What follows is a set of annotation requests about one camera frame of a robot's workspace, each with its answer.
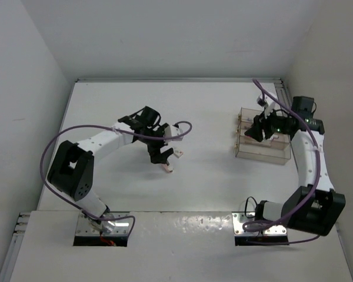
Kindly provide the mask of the small beige eraser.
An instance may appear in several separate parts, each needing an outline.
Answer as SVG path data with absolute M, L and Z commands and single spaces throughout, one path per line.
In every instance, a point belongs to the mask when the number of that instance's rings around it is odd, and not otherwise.
M 178 148 L 173 148 L 173 155 L 175 157 L 180 158 L 183 154 L 183 151 L 179 150 Z

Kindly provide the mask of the pink correction tape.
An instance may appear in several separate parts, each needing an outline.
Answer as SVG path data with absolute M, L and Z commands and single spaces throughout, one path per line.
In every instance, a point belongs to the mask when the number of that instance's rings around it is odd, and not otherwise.
M 161 167 L 166 173 L 172 173 L 174 171 L 174 167 L 171 164 L 161 164 Z

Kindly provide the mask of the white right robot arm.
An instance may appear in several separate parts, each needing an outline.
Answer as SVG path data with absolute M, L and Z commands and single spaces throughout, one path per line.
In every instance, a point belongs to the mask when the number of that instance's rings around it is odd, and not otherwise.
M 306 96 L 292 100 L 291 112 L 280 116 L 275 109 L 256 115 L 245 136 L 262 142 L 276 133 L 289 136 L 298 172 L 298 188 L 283 204 L 261 201 L 246 231 L 277 222 L 317 236 L 327 236 L 343 211 L 345 196 L 337 193 L 329 179 L 325 156 L 324 124 L 314 118 L 315 101 Z

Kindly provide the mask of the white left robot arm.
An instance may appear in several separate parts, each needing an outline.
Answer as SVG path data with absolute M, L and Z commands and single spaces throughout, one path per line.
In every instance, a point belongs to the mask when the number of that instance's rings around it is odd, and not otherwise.
M 179 126 L 159 124 L 160 114 L 150 107 L 124 116 L 113 125 L 85 140 L 62 142 L 47 175 L 47 181 L 72 198 L 76 205 L 95 217 L 108 213 L 108 207 L 92 190 L 94 164 L 120 147 L 140 141 L 147 145 L 153 164 L 169 166 L 172 148 L 162 152 L 169 143 L 165 138 L 178 136 Z

